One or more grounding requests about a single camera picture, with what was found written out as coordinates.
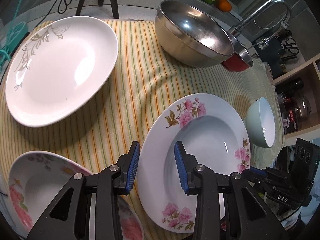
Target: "orange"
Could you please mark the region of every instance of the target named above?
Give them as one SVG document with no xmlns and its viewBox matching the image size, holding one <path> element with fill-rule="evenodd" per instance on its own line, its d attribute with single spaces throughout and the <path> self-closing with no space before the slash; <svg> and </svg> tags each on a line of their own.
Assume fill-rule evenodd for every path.
<svg viewBox="0 0 320 240">
<path fill-rule="evenodd" d="M 229 12 L 232 9 L 231 4 L 227 0 L 216 0 L 214 5 L 223 12 Z"/>
</svg>

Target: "striped tablecloth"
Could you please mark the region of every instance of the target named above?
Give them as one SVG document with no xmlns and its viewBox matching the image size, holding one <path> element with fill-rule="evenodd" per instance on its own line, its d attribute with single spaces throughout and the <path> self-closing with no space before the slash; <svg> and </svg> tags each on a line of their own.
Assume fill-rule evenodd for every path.
<svg viewBox="0 0 320 240">
<path fill-rule="evenodd" d="M 276 141 L 272 148 L 252 146 L 251 165 L 269 166 L 284 144 L 282 122 L 274 88 L 264 64 L 237 73 L 222 65 L 191 68 L 177 62 L 156 42 L 154 23 L 148 21 L 106 21 L 119 40 L 116 66 L 98 93 L 66 119 L 42 128 L 17 123 L 5 101 L 5 78 L 0 84 L 0 165 L 4 178 L 12 162 L 22 153 L 45 150 L 63 155 L 92 172 L 100 172 L 127 153 L 131 142 L 141 143 L 157 117 L 170 104 L 193 93 L 211 93 L 230 103 L 244 119 L 255 100 L 265 97 L 276 120 Z M 51 23 L 43 23 L 39 28 Z M 144 212 L 137 187 L 125 200 L 134 208 L 146 239 L 181 239 L 157 226 Z"/>
</svg>

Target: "faucet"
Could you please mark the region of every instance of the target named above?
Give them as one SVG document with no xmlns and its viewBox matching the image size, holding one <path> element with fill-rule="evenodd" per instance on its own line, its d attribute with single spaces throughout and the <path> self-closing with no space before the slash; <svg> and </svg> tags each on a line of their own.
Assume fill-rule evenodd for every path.
<svg viewBox="0 0 320 240">
<path fill-rule="evenodd" d="M 264 11 L 266 11 L 268 8 L 273 6 L 276 3 L 283 3 L 287 7 L 287 13 L 285 15 L 285 19 L 281 20 L 279 29 L 272 34 L 268 38 L 261 37 L 257 39 L 257 45 L 260 49 L 265 49 L 272 38 L 277 36 L 282 29 L 288 28 L 288 21 L 291 19 L 292 10 L 290 5 L 285 0 L 267 0 L 264 4 L 262 4 L 259 8 L 257 8 L 255 11 L 253 11 L 251 14 L 249 14 L 246 18 L 244 18 L 241 22 L 239 22 L 236 26 L 232 26 L 228 33 L 233 35 L 234 37 L 238 37 L 241 34 L 241 31 L 247 27 L 249 23 L 251 23 L 253 20 L 255 20 L 260 14 L 262 14 Z"/>
</svg>

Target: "floral plate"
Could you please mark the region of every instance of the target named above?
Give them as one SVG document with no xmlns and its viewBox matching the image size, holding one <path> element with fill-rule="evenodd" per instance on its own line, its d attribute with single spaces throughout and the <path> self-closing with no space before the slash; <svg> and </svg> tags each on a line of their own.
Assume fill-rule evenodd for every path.
<svg viewBox="0 0 320 240">
<path fill-rule="evenodd" d="M 141 149 L 137 171 L 138 192 L 148 216 L 172 232 L 191 233 L 197 196 L 181 188 L 174 144 L 216 173 L 230 175 L 250 166 L 250 145 L 236 110 L 211 94 L 193 94 L 170 105 L 151 127 Z M 219 194 L 220 216 L 224 216 Z"/>
<path fill-rule="evenodd" d="M 9 197 L 16 212 L 15 224 L 22 224 L 27 235 L 42 212 L 77 172 L 85 176 L 93 174 L 63 156 L 31 151 L 20 155 L 9 172 Z M 118 198 L 119 214 L 124 240 L 143 240 L 142 225 L 135 212 L 122 198 Z M 95 194 L 90 209 L 89 239 L 94 240 Z"/>
<path fill-rule="evenodd" d="M 117 57 L 117 36 L 102 20 L 74 16 L 47 25 L 10 62 L 5 96 L 11 115 L 29 127 L 60 121 L 95 95 Z"/>
</svg>

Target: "wooden cabinet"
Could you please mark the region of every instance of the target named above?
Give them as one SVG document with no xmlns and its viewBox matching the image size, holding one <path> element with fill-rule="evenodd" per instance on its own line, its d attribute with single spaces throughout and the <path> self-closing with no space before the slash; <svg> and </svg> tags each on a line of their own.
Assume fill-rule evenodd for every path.
<svg viewBox="0 0 320 240">
<path fill-rule="evenodd" d="M 308 60 L 299 67 L 287 72 L 281 77 L 276 78 L 274 85 L 282 82 L 301 77 L 304 88 L 299 91 L 301 95 L 305 95 L 311 105 L 312 112 L 308 119 L 299 122 L 299 130 L 288 133 L 285 137 L 285 146 L 296 143 L 298 137 L 304 140 L 312 140 L 320 137 L 320 53 Z"/>
</svg>

